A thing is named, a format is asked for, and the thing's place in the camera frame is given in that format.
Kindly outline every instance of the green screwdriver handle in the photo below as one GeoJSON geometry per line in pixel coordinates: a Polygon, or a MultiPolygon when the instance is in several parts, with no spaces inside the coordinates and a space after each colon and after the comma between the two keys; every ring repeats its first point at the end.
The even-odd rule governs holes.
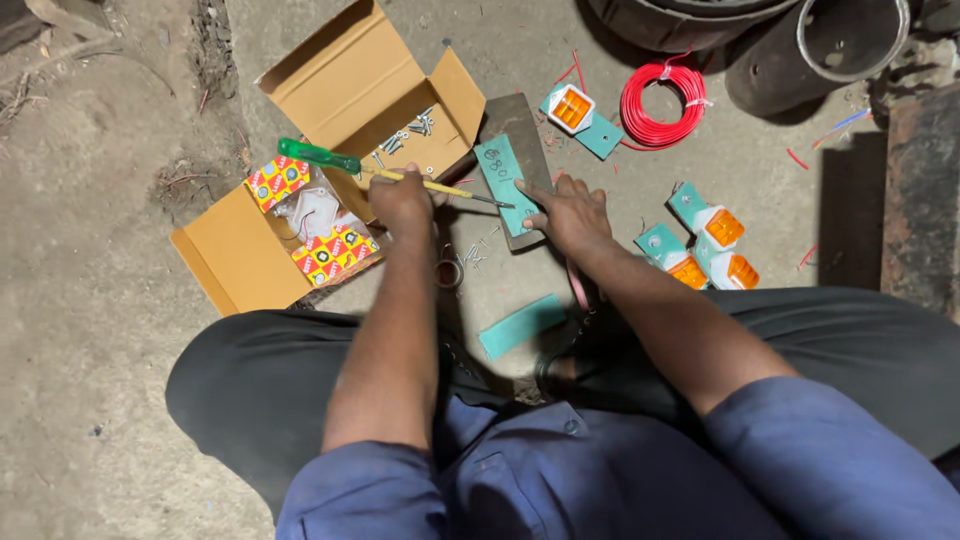
{"type": "Polygon", "coordinates": [[[294,160],[306,161],[318,167],[336,167],[350,174],[360,173],[360,160],[350,156],[334,154],[325,148],[299,142],[292,138],[282,138],[276,143],[276,152],[294,160]]]}

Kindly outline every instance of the hand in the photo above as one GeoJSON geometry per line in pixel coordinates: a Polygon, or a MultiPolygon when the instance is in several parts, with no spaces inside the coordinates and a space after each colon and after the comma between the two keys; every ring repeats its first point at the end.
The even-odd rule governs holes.
{"type": "Polygon", "coordinates": [[[433,201],[423,187],[430,177],[421,175],[416,163],[408,164],[402,172],[403,180],[398,182],[374,176],[368,194],[373,215],[394,241],[428,234],[433,221],[433,201]]]}
{"type": "Polygon", "coordinates": [[[535,213],[523,220],[523,227],[539,229],[564,255],[580,260],[596,248],[613,242],[613,231],[607,219],[607,194],[603,189],[592,193],[587,183],[562,175],[557,180],[557,193],[549,193],[521,179],[516,188],[540,203],[546,213],[535,213]]]}

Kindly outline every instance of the orange lens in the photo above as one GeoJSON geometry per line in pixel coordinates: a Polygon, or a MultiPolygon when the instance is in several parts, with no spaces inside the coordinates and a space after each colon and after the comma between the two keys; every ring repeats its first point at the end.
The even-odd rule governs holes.
{"type": "Polygon", "coordinates": [[[707,275],[700,269],[700,265],[693,257],[687,257],[667,270],[674,278],[686,283],[690,288],[700,290],[707,284],[707,275]]]}
{"type": "Polygon", "coordinates": [[[742,255],[734,255],[731,257],[730,268],[727,269],[727,277],[730,278],[733,284],[743,290],[752,289],[760,282],[760,275],[742,255]]]}
{"type": "Polygon", "coordinates": [[[743,225],[727,209],[721,209],[714,214],[704,229],[723,247],[733,244],[745,231],[743,225]]]}
{"type": "Polygon", "coordinates": [[[590,102],[568,88],[564,97],[560,98],[560,103],[553,109],[553,114],[560,118],[568,128],[575,130],[589,110],[590,102]]]}

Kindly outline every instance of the open cardboard box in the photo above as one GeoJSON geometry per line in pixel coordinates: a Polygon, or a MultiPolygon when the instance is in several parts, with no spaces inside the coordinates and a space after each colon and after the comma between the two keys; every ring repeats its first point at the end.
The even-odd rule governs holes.
{"type": "MultiPolygon", "coordinates": [[[[440,176],[470,151],[486,99],[452,50],[425,76],[400,35],[373,0],[359,0],[327,22],[257,85],[317,146],[363,156],[429,107],[432,135],[410,133],[387,168],[410,161],[440,176]]],[[[357,217],[376,219],[367,201],[370,178],[324,174],[357,217]]],[[[313,284],[280,241],[294,235],[286,220],[262,213],[245,185],[170,235],[180,256],[221,315],[284,308],[313,284]]]]}

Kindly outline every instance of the blue sleeve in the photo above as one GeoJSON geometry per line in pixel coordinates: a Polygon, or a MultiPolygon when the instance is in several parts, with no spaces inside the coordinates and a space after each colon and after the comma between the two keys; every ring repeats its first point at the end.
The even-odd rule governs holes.
{"type": "Polygon", "coordinates": [[[290,484],[277,540],[440,538],[446,509],[426,456],[359,442],[310,461],[290,484]]]}
{"type": "Polygon", "coordinates": [[[835,389],[758,380],[704,419],[729,463],[812,537],[960,538],[960,495],[835,389]]]}

